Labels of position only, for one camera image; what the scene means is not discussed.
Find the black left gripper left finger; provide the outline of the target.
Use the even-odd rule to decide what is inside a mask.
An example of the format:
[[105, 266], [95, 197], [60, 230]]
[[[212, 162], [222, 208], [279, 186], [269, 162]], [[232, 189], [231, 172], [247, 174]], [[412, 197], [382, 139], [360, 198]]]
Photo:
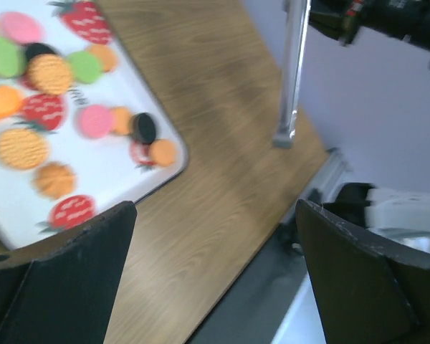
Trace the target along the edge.
[[123, 201], [0, 254], [0, 343], [103, 343], [136, 216]]

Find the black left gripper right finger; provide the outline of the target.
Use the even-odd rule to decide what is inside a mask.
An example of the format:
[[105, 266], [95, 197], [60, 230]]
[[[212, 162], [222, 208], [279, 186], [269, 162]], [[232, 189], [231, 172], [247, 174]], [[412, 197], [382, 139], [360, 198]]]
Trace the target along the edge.
[[430, 343], [430, 254], [299, 200], [297, 230], [327, 343]]

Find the orange waffle round cookie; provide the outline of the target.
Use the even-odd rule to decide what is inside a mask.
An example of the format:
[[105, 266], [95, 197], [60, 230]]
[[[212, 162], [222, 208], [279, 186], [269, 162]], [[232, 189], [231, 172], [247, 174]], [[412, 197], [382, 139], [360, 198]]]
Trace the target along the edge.
[[47, 95], [63, 95], [74, 82], [70, 65], [55, 54], [40, 54], [31, 59], [27, 79], [33, 87]]

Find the silver metal tongs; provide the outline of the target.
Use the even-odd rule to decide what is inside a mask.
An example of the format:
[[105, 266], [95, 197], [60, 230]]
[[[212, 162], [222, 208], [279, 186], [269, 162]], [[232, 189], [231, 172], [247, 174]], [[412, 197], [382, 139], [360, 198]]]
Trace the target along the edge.
[[282, 61], [280, 109], [277, 129], [272, 139], [276, 148], [291, 148], [295, 139], [302, 64], [311, 8], [310, 0], [285, 1], [284, 4], [287, 21]]

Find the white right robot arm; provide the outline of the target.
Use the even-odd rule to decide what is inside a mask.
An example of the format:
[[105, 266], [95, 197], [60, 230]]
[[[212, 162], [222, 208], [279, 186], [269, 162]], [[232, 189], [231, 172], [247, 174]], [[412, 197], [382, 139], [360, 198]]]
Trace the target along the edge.
[[346, 183], [296, 222], [328, 343], [430, 343], [430, 193]]

